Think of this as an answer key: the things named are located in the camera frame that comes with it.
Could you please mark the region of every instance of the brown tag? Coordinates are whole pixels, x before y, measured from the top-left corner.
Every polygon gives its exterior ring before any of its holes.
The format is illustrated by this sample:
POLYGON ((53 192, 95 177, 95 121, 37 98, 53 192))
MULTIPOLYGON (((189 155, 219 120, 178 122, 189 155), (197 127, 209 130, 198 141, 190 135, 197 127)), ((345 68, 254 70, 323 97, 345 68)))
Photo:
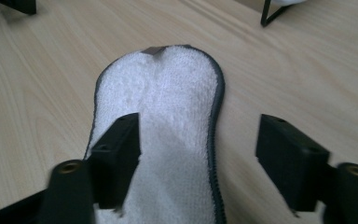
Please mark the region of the brown tag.
POLYGON ((144 51, 142 51, 142 53, 156 55, 156 54, 162 52, 163 50, 165 50, 166 48, 167 47, 151 47, 148 49, 144 49, 144 51))

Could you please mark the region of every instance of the white towel material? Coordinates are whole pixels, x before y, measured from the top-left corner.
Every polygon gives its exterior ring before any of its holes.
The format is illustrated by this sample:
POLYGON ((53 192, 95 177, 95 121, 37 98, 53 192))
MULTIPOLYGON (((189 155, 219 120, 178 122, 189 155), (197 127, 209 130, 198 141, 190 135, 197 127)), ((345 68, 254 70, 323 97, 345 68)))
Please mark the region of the white towel material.
POLYGON ((171 46, 154 56, 130 53, 103 71, 88 149, 117 118, 139 112, 142 155, 123 215, 97 210, 98 223, 225 222, 208 161, 224 92, 212 62, 197 49, 171 46))

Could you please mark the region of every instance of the black clamp jaw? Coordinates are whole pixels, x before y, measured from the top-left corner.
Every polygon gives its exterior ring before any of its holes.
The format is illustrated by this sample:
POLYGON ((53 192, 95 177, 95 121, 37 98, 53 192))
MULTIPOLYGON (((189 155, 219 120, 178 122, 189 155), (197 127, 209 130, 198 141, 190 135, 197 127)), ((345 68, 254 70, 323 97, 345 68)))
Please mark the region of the black clamp jaw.
POLYGON ((36 13, 36 0, 0 0, 0 4, 28 15, 36 13))
POLYGON ((326 205, 325 224, 358 224, 358 164, 328 165, 330 152, 283 119, 262 115, 256 156, 294 212, 326 205))
POLYGON ((94 205, 120 210, 141 155, 139 115, 117 119, 86 160, 65 161, 48 188, 0 210, 0 223, 93 224, 94 205))

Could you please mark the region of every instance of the light wood surface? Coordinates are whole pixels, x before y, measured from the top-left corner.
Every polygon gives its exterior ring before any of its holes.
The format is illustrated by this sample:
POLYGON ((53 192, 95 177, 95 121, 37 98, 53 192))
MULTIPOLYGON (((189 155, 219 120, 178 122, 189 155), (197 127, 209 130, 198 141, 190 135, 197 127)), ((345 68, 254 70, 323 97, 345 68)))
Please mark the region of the light wood surface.
POLYGON ((319 223, 321 213, 293 217, 258 164, 258 121, 286 119, 329 149, 331 164, 358 163, 358 1, 312 0, 266 29, 247 2, 38 0, 34 16, 0 5, 0 208, 82 158, 108 64, 191 44, 225 73, 216 144, 228 222, 319 223))

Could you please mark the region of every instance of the black metal frame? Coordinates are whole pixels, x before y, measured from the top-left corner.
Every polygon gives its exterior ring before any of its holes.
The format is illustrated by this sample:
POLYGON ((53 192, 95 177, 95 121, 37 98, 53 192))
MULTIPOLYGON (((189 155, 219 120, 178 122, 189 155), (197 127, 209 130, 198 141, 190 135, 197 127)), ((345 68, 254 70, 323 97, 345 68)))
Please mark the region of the black metal frame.
POLYGON ((0 0, 0 4, 28 15, 36 13, 36 0, 0 0))
MULTIPOLYGON (((120 209, 140 156, 138 114, 108 129, 86 161, 56 166, 48 188, 0 210, 0 223, 93 224, 94 209, 120 209)), ((330 152, 287 121, 262 115, 256 156, 294 212, 326 205, 324 224, 358 224, 358 164, 328 165, 330 152)))
POLYGON ((274 12, 271 16, 269 16, 269 8, 271 6, 271 0, 266 0, 264 2, 263 13, 261 15, 261 25, 263 27, 268 26, 272 21, 274 21, 278 16, 283 14, 287 8, 290 6, 280 7, 276 12, 274 12))

